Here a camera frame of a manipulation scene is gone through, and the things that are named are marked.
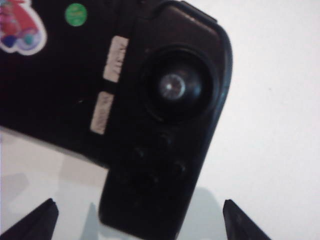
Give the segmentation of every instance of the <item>white surface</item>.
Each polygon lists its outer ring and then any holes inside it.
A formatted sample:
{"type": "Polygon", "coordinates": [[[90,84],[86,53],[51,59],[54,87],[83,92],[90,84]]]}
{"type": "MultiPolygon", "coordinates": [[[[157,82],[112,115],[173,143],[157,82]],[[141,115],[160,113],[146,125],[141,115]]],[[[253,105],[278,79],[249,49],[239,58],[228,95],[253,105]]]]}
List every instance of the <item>white surface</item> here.
{"type": "MultiPolygon", "coordinates": [[[[319,240],[320,1],[189,2],[228,32],[234,74],[179,239],[226,239],[231,198],[273,240],[319,240]]],[[[54,240],[127,239],[96,222],[106,170],[2,133],[2,230],[53,197],[54,240]]]]}

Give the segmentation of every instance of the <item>green sticker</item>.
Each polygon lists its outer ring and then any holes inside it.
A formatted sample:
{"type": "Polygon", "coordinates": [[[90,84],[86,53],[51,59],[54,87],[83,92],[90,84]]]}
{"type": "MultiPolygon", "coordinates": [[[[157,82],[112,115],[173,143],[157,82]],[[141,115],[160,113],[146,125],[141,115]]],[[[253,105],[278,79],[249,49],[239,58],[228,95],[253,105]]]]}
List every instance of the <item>green sticker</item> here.
{"type": "Polygon", "coordinates": [[[80,3],[72,3],[65,10],[65,20],[74,27],[83,25],[87,20],[87,9],[80,3]]]}

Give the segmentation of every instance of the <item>sticker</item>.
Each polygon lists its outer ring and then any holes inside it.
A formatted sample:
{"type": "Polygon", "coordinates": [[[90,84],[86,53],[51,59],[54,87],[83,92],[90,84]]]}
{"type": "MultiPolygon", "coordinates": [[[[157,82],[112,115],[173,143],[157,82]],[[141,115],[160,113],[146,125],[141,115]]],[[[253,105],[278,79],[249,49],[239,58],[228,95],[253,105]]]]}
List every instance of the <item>sticker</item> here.
{"type": "Polygon", "coordinates": [[[108,59],[104,68],[103,78],[117,83],[125,60],[129,39],[115,36],[112,39],[108,59]]]}
{"type": "Polygon", "coordinates": [[[113,102],[113,94],[105,91],[99,93],[90,126],[92,132],[99,135],[105,134],[113,102]]]}
{"type": "Polygon", "coordinates": [[[80,3],[72,3],[65,10],[65,20],[74,27],[85,24],[87,20],[87,9],[80,3]]]}
{"type": "Polygon", "coordinates": [[[7,53],[33,55],[47,42],[43,22],[31,0],[0,0],[0,48],[7,53]]]}

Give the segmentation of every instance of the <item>pink sticker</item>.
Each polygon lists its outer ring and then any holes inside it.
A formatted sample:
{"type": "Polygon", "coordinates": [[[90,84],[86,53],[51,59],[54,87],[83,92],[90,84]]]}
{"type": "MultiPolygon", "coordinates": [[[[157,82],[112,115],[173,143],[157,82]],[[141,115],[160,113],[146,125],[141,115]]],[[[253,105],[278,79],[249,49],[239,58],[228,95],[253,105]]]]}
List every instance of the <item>pink sticker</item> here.
{"type": "Polygon", "coordinates": [[[45,27],[31,0],[0,0],[0,48],[33,55],[46,44],[45,27]]]}

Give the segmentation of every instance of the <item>black game controller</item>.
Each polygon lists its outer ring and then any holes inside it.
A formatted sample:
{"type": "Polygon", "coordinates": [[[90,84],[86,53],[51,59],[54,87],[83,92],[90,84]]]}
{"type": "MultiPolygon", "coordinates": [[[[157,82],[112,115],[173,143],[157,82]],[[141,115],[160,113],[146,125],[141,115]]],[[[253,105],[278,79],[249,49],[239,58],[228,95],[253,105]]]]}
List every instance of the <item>black game controller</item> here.
{"type": "Polygon", "coordinates": [[[227,34],[172,0],[29,8],[42,38],[30,30],[1,38],[0,125],[109,168],[102,223],[174,240],[227,97],[227,34]]]}

